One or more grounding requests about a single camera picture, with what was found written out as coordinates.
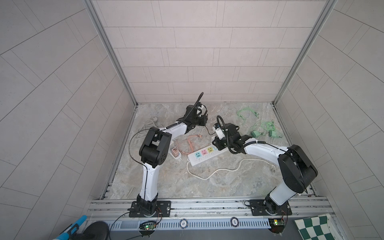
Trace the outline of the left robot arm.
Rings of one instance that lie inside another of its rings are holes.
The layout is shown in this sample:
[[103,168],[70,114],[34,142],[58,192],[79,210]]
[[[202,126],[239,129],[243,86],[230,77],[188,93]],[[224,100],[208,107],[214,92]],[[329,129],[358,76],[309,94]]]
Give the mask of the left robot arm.
[[162,164],[168,156],[171,141],[187,134],[196,126],[204,127],[208,111],[202,103],[189,105],[183,117],[165,127],[151,127],[140,147],[138,162],[143,166],[142,188],[136,198],[136,210],[144,215],[153,215],[157,208],[158,178]]

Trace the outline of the pink charger with cable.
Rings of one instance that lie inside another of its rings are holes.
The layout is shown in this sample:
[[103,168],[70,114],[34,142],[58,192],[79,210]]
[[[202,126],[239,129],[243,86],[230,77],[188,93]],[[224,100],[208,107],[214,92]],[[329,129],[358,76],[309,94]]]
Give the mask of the pink charger with cable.
[[196,148],[195,148],[195,144],[194,144],[194,142],[193,142],[193,138],[199,138],[199,139],[201,139],[202,137],[203,137],[203,136],[200,135],[200,134],[189,136],[189,137],[187,138],[187,143],[188,143],[188,145],[189,145],[189,150],[188,150],[188,151],[184,151],[184,150],[179,149],[179,151],[181,152],[181,154],[184,155],[184,156],[187,156],[187,155],[193,153],[193,152],[196,150]]

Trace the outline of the long multicolour power strip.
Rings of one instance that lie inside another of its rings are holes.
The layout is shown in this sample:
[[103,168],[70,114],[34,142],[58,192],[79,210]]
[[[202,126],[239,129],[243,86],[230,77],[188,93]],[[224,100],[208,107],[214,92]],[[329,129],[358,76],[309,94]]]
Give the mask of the long multicolour power strip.
[[191,154],[188,154],[188,160],[192,166],[196,166],[204,161],[215,158],[216,156],[227,152],[228,149],[224,148],[222,150],[218,150],[214,145],[209,145],[205,148],[197,150]]

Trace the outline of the small blue-socket power strip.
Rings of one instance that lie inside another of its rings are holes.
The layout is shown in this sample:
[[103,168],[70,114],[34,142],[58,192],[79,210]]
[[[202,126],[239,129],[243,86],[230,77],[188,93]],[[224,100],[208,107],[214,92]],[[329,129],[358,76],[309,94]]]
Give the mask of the small blue-socket power strip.
[[181,161],[182,159],[182,153],[177,149],[177,148],[173,148],[170,150],[170,153],[171,153],[171,156],[177,160],[177,161]]

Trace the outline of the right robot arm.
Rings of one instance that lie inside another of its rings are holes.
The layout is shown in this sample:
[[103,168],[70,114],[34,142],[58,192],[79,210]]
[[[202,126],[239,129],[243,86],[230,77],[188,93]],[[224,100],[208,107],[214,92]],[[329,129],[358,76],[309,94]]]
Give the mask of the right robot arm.
[[279,166],[283,181],[266,196],[263,203],[268,214],[276,215],[290,198],[307,190],[318,176],[318,170],[300,146],[274,146],[248,135],[241,136],[238,129],[234,124],[214,124],[216,136],[212,144],[218,150],[228,149],[234,155],[253,155]]

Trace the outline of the green charger with cable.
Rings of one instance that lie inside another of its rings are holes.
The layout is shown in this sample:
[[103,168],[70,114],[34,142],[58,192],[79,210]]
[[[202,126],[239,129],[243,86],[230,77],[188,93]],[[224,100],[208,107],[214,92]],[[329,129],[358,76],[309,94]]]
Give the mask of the green charger with cable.
[[250,127],[250,132],[258,132],[259,135],[266,136],[270,138],[283,138],[283,133],[280,132],[275,125],[275,122],[272,121],[258,121],[252,127]]

